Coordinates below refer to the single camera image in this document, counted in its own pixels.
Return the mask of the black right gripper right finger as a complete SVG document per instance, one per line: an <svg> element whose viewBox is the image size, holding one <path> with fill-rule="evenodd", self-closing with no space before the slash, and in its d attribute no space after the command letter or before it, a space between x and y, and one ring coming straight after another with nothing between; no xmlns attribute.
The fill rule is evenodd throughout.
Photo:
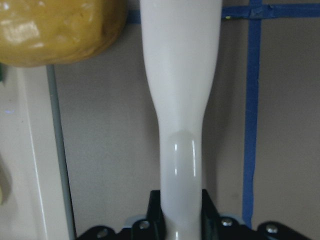
<svg viewBox="0 0 320 240"><path fill-rule="evenodd" d="M206 189L202 189L201 239L218 240L220 215Z"/></svg>

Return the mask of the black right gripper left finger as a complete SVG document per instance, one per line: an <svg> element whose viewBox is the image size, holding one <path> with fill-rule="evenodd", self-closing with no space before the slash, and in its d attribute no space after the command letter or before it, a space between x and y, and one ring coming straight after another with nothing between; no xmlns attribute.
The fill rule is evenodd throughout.
<svg viewBox="0 0 320 240"><path fill-rule="evenodd" d="M166 224L161 209L161 192L152 190L149 196L146 219L150 223L147 229L151 240L164 240L166 238Z"/></svg>

